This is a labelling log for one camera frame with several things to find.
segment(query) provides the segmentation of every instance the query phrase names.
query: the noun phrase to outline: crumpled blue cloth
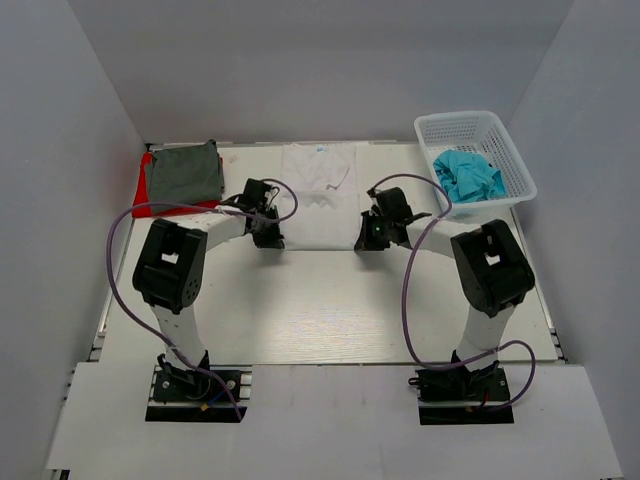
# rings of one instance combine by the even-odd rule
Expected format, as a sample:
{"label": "crumpled blue cloth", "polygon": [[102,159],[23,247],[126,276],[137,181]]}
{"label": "crumpled blue cloth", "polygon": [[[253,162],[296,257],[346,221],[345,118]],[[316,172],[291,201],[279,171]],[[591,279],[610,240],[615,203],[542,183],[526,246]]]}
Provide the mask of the crumpled blue cloth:
{"label": "crumpled blue cloth", "polygon": [[433,168],[454,203],[490,200],[507,194],[502,172],[477,153],[446,150],[433,162]]}

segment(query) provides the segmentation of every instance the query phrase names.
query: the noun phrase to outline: white plastic basket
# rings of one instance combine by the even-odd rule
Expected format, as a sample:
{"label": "white plastic basket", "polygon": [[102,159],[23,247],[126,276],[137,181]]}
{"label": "white plastic basket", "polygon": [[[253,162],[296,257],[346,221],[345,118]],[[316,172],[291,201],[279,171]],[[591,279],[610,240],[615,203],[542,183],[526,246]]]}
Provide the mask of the white plastic basket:
{"label": "white plastic basket", "polygon": [[[473,203],[454,203],[453,216],[469,215],[479,209],[511,207],[531,200],[538,190],[507,129],[495,113],[467,111],[438,113],[416,118],[414,122],[422,153],[427,161],[431,179],[440,184],[433,162],[445,150],[480,153],[502,172],[507,196]],[[437,193],[445,208],[447,201]]]}

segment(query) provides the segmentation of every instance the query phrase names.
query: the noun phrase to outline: white platform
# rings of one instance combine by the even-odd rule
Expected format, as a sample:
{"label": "white platform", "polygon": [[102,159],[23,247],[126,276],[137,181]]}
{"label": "white platform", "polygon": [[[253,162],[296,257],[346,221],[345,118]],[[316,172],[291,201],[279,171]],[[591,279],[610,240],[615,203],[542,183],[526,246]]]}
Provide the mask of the white platform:
{"label": "white platform", "polygon": [[[226,191],[244,187],[248,177],[278,177],[281,146],[220,149]],[[365,191],[392,173],[428,176],[417,144],[357,148],[361,206],[370,208]],[[430,186],[417,180],[392,180],[404,190],[414,212],[440,212]],[[514,226],[509,210],[502,218]],[[137,220],[120,276],[125,301],[156,325],[150,309],[131,285],[133,269],[150,219]],[[244,237],[207,254],[203,288],[196,302],[203,343],[215,364],[328,364],[411,362],[402,337],[400,290],[409,252],[278,252],[258,250]],[[464,329],[468,302],[454,262],[421,252],[413,269],[409,314],[416,351],[426,360],[448,361]],[[106,319],[101,362],[146,361],[163,348],[116,305]],[[537,290],[530,292],[511,319],[503,340],[529,342],[539,360],[557,354]],[[502,360],[528,360],[524,349],[501,353]]]}
{"label": "white platform", "polygon": [[[513,425],[420,426],[408,366],[257,366],[241,424],[145,423],[146,362],[80,364],[48,468],[70,480],[620,476],[582,367],[542,366]],[[512,389],[528,367],[508,366]]]}

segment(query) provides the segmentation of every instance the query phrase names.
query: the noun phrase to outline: white backdrop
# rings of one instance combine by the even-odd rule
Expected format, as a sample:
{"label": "white backdrop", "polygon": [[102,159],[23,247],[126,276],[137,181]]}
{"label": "white backdrop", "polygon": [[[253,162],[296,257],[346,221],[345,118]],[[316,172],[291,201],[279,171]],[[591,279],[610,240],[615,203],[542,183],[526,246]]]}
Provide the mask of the white backdrop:
{"label": "white backdrop", "polygon": [[538,186],[519,209],[565,353],[640,478],[640,3],[577,0],[509,130]]}
{"label": "white backdrop", "polygon": [[508,121],[572,0],[70,0],[145,142],[415,139]]}
{"label": "white backdrop", "polygon": [[0,2],[0,476],[42,478],[142,142],[64,0]]}

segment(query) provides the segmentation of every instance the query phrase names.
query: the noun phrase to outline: folded red cloth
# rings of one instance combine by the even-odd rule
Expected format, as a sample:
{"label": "folded red cloth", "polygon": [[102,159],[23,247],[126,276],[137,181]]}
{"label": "folded red cloth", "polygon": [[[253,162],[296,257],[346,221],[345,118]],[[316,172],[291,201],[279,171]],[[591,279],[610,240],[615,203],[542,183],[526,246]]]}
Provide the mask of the folded red cloth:
{"label": "folded red cloth", "polygon": [[[151,163],[152,156],[150,152],[145,153],[142,156],[142,160],[140,161],[140,173],[138,174],[138,188],[136,190],[136,196],[133,199],[133,205],[139,205],[141,203],[146,203],[149,201],[149,197],[147,196],[147,180],[144,173],[144,167]],[[200,202],[196,203],[199,207],[209,207],[213,208],[218,205],[217,200],[212,200],[210,202]],[[162,216],[167,215],[186,215],[189,213],[194,213],[193,210],[189,208],[174,208],[173,210],[168,210],[166,212],[162,212]],[[150,207],[140,207],[136,208],[133,212],[131,212],[133,218],[144,218],[144,217],[152,217]]]}

